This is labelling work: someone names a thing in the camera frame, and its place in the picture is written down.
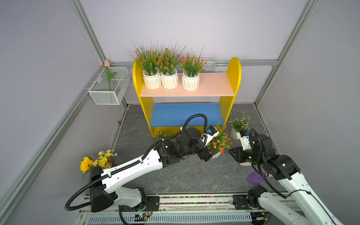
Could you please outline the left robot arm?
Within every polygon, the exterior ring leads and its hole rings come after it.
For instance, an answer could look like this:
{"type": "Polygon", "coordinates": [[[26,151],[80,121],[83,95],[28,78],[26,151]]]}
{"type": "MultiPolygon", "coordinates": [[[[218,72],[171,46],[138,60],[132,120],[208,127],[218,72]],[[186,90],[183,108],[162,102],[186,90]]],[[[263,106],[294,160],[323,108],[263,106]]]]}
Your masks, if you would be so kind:
{"type": "Polygon", "coordinates": [[[149,153],[127,163],[105,170],[94,168],[89,181],[101,180],[90,187],[91,211],[100,212],[113,204],[142,209],[147,204],[144,189],[125,188],[124,184],[149,172],[179,163],[194,154],[201,160],[210,160],[213,154],[207,145],[218,135],[219,131],[214,126],[209,126],[205,133],[190,127],[158,141],[149,153]]]}

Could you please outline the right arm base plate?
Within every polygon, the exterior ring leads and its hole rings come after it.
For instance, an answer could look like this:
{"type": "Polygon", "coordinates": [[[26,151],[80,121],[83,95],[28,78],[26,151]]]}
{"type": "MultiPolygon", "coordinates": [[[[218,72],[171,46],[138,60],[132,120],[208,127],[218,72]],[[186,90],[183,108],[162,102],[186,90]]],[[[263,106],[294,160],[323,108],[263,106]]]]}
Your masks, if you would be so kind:
{"type": "Polygon", "coordinates": [[[260,208],[258,199],[253,195],[233,195],[233,205],[236,210],[257,210],[260,208]]]}

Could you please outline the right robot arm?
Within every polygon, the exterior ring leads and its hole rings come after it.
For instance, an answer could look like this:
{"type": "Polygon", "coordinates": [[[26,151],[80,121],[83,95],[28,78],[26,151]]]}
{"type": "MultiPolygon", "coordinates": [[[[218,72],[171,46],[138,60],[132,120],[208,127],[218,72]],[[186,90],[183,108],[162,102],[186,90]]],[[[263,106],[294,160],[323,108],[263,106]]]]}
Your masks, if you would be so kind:
{"type": "Polygon", "coordinates": [[[241,147],[230,149],[229,154],[238,163],[250,163],[263,179],[266,173],[272,175],[288,191],[288,195],[285,196],[270,183],[268,186],[283,199],[292,197],[303,214],[283,204],[261,185],[250,189],[246,199],[235,199],[234,205],[246,204],[253,210],[264,209],[286,225],[341,224],[318,198],[296,163],[287,155],[277,154],[272,140],[266,135],[252,129],[249,136],[241,138],[241,147]]]}

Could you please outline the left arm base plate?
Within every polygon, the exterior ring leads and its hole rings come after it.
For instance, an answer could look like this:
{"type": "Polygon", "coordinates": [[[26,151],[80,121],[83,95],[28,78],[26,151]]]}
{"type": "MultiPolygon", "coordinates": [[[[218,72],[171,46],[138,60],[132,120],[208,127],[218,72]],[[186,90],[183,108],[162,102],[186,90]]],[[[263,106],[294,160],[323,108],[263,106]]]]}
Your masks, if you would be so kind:
{"type": "Polygon", "coordinates": [[[160,206],[159,196],[147,196],[146,200],[142,200],[137,206],[120,206],[121,212],[157,212],[160,206]]]}

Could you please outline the orange flower pot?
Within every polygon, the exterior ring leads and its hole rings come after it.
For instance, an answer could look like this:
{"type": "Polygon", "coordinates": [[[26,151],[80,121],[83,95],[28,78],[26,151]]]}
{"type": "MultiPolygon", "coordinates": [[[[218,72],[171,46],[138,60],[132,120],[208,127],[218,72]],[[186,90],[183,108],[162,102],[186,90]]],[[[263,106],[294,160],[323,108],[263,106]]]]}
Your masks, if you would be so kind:
{"type": "Polygon", "coordinates": [[[207,144],[211,158],[219,157],[224,153],[225,149],[230,149],[232,147],[233,141],[230,134],[225,131],[226,128],[226,126],[223,126],[222,128],[220,126],[216,127],[219,134],[207,144]]]}
{"type": "Polygon", "coordinates": [[[200,86],[200,73],[205,72],[204,67],[207,66],[207,61],[201,58],[203,49],[197,56],[196,53],[191,50],[187,53],[186,58],[182,58],[180,67],[183,70],[182,75],[182,87],[186,91],[196,91],[200,86]]]}
{"type": "Polygon", "coordinates": [[[157,71],[160,73],[162,86],[165,89],[172,90],[178,87],[178,72],[176,67],[180,64],[181,54],[185,47],[179,52],[180,46],[175,45],[161,50],[158,58],[157,71]]]}
{"type": "Polygon", "coordinates": [[[146,49],[143,43],[133,43],[136,48],[135,56],[130,55],[142,69],[143,81],[147,89],[155,90],[161,86],[161,77],[158,71],[160,51],[157,45],[151,45],[146,49]]]}

